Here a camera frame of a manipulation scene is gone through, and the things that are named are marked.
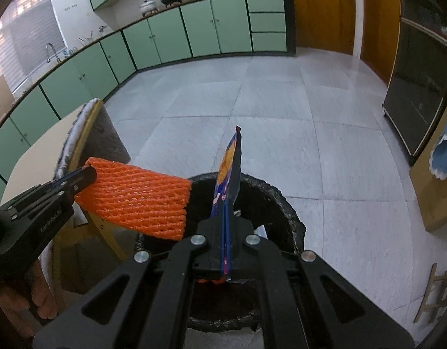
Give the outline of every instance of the window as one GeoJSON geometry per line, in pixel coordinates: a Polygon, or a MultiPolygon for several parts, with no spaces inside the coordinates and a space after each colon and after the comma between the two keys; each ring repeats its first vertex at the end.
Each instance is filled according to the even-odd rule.
{"type": "Polygon", "coordinates": [[[13,0],[0,20],[0,76],[10,90],[47,60],[47,43],[65,47],[51,0],[13,0]]]}

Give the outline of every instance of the orange foam net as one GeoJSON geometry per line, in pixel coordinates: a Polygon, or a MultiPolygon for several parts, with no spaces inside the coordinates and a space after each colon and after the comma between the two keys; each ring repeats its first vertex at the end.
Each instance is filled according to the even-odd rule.
{"type": "Polygon", "coordinates": [[[97,177],[75,201],[119,226],[160,239],[181,240],[191,181],[91,157],[97,177]]]}

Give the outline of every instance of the garbage bin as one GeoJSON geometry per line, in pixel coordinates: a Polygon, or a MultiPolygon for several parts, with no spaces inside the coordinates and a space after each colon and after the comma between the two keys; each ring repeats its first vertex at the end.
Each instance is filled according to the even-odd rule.
{"type": "MultiPolygon", "coordinates": [[[[197,224],[210,217],[217,173],[191,178],[192,190],[186,208],[184,237],[196,233],[197,224]]],[[[257,228],[264,225],[268,239],[290,253],[304,249],[306,227],[280,191],[268,183],[241,174],[240,192],[234,210],[257,228]]],[[[147,249],[153,254],[171,250],[172,240],[138,234],[135,251],[147,249]]],[[[239,330],[256,327],[260,322],[258,293],[255,281],[246,283],[196,283],[189,314],[188,327],[203,332],[239,330]]]]}

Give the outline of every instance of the cooking pot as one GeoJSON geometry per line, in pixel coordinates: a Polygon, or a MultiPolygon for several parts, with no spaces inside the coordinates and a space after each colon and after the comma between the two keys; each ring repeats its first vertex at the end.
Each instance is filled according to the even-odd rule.
{"type": "Polygon", "coordinates": [[[149,13],[150,11],[153,11],[156,9],[157,9],[157,7],[156,7],[154,1],[145,0],[144,3],[142,3],[139,6],[139,10],[140,10],[141,14],[149,13]]]}

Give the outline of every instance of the human hand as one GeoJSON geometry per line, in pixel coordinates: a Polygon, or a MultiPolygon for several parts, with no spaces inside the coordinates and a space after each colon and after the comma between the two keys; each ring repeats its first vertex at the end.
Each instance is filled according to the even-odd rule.
{"type": "MultiPolygon", "coordinates": [[[[57,315],[57,304],[49,286],[44,278],[41,264],[37,260],[31,268],[33,284],[31,286],[31,299],[38,307],[38,315],[42,319],[54,319],[57,315]]],[[[35,335],[31,325],[21,316],[20,311],[30,308],[30,303],[17,291],[4,284],[0,288],[0,306],[15,329],[24,337],[35,335]]]]}

